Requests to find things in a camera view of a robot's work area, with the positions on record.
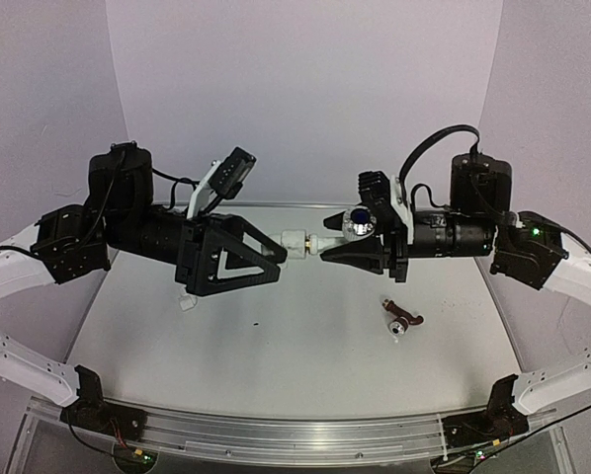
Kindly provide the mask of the white faucet chrome knob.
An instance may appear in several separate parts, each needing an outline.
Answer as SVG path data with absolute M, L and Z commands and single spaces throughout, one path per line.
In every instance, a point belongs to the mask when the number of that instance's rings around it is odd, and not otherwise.
M 339 236 L 323 237 L 317 234 L 307 234 L 307 250 L 309 255 L 320 255 L 323 251 L 338 247 L 352 241 L 359 241 L 375 234 L 378 220 L 375 214 L 364 205 L 355 205 L 357 210 L 353 214 L 354 228 L 351 231 L 335 231 Z

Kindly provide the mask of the white elbow fitting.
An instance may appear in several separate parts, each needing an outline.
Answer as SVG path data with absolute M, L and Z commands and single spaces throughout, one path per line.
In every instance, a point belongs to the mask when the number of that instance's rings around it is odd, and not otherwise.
M 303 229 L 288 229 L 270 235 L 270 238 L 287 251 L 287 258 L 304 260 L 307 256 L 307 234 Z

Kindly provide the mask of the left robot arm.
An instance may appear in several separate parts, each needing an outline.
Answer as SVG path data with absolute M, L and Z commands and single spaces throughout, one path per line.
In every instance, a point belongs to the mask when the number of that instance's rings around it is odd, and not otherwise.
M 240 192 L 255 158 L 235 148 L 191 182 L 185 211 L 154 202 L 157 176 L 148 150 L 114 144 L 89 163 L 89 195 L 42 216 L 0 243 L 0 300 L 64 284 L 111 266 L 119 250 L 172 265 L 195 296 L 276 282 L 286 250 L 245 218 L 218 206 Z

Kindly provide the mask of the white elbow fitting far left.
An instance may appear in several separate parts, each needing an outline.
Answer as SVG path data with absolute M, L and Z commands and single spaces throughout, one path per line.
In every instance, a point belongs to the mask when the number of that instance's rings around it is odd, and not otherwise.
M 183 294 L 179 297 L 179 306 L 183 312 L 190 311 L 197 306 L 198 298 L 192 294 Z

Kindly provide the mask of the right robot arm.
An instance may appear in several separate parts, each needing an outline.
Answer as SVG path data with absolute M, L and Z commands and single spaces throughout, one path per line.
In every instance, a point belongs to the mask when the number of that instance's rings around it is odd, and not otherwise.
M 450 202 L 434 209 L 417 208 L 401 178 L 364 172 L 359 204 L 324 221 L 344 243 L 320 258 L 404 282 L 415 259 L 490 256 L 494 275 L 591 306 L 591 247 L 535 212 L 511 211 L 511 187 L 510 164 L 478 152 L 453 158 Z

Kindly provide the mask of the aluminium front rail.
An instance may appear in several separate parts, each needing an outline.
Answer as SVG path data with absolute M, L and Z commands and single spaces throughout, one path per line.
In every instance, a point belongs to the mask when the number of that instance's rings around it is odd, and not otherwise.
M 465 473 L 499 450 L 520 445 L 525 434 L 504 441 L 447 448 L 443 419 L 482 410 L 355 419 L 234 417 L 167 410 L 110 401 L 147 414 L 138 441 L 89 432 L 60 419 L 62 408 L 31 398 L 9 473 L 170 473 L 210 467 L 235 472 L 400 467 L 414 472 Z M 548 424 L 553 409 L 529 418 L 529 431 Z

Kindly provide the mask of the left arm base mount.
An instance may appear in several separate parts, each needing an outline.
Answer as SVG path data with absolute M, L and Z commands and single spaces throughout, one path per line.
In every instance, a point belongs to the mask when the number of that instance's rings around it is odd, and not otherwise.
M 60 419 L 72 427 L 122 441 L 140 440 L 147 420 L 144 410 L 107 401 L 99 375 L 82 365 L 75 366 L 79 388 L 76 400 L 61 410 Z

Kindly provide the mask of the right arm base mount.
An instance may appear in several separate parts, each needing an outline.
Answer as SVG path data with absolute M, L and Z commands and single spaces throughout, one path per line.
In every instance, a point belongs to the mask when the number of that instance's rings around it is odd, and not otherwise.
M 443 431 L 447 448 L 460 448 L 504 441 L 513 435 L 523 435 L 529 430 L 526 415 L 514 407 L 513 388 L 515 374 L 497 380 L 485 408 L 443 419 Z

